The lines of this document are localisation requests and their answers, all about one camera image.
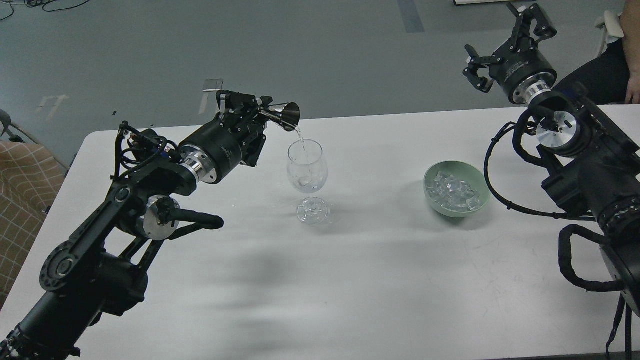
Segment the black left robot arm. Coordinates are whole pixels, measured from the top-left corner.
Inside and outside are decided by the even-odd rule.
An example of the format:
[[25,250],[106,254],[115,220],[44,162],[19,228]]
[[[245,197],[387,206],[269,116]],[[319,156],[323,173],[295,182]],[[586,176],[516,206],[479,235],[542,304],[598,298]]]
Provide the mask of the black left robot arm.
[[121,316],[142,303],[147,272],[167,240],[217,230],[217,215],[183,209],[200,182],[217,184],[237,166],[254,167],[270,121],[292,132],[297,104],[273,111],[270,96],[215,91],[215,117],[179,144],[151,129],[119,125],[114,172],[104,201],[46,258],[45,294],[1,342],[3,360],[65,360],[105,313]]

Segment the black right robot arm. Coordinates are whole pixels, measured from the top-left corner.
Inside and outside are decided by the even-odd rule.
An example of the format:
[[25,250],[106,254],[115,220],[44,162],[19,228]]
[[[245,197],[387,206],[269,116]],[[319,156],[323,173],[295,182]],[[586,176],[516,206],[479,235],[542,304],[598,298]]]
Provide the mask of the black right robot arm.
[[[491,55],[478,55],[466,45],[462,71],[474,89],[487,93],[498,85],[514,105],[526,105],[517,121],[506,123],[491,140],[483,174],[489,191],[509,210],[522,214],[592,221],[596,233],[570,224],[558,234],[558,266],[572,285],[588,292],[618,293],[610,346],[621,321],[625,323],[625,358],[633,358],[633,316],[639,314],[639,146],[588,96],[582,83],[568,91],[555,86],[557,73],[538,44],[556,36],[540,5],[515,7],[510,37]],[[560,213],[523,207],[503,197],[490,182],[489,161],[495,146],[512,133],[512,147],[521,159],[547,170],[542,189]],[[611,280],[585,280],[573,264],[574,235],[599,246]]]

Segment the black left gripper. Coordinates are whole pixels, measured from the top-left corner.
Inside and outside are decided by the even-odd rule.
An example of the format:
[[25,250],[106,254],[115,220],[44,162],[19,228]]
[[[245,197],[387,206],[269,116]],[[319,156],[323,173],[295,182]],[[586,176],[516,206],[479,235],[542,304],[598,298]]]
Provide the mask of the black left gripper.
[[262,111],[272,96],[217,91],[218,112],[179,144],[182,164],[199,182],[217,184],[237,166],[256,167],[266,142]]

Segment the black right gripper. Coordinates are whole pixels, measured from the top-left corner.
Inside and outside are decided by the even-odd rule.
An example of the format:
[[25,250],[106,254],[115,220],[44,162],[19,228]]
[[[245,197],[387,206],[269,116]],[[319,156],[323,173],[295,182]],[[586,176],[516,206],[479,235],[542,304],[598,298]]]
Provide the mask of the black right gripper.
[[[524,94],[532,84],[543,81],[550,87],[556,83],[557,72],[537,44],[555,37],[558,30],[537,3],[515,7],[509,2],[506,7],[516,18],[510,38],[488,56],[478,55],[471,44],[466,44],[468,59],[462,74],[476,91],[485,94],[497,82],[511,104],[522,105],[528,102]],[[489,77],[480,76],[481,69],[489,69]]]

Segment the person's hand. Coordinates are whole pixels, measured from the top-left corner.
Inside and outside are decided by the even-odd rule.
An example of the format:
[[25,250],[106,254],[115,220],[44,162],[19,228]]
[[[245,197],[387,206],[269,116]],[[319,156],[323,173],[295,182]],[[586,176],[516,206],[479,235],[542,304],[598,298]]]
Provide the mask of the person's hand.
[[640,104],[640,71],[630,71],[624,98],[625,105]]

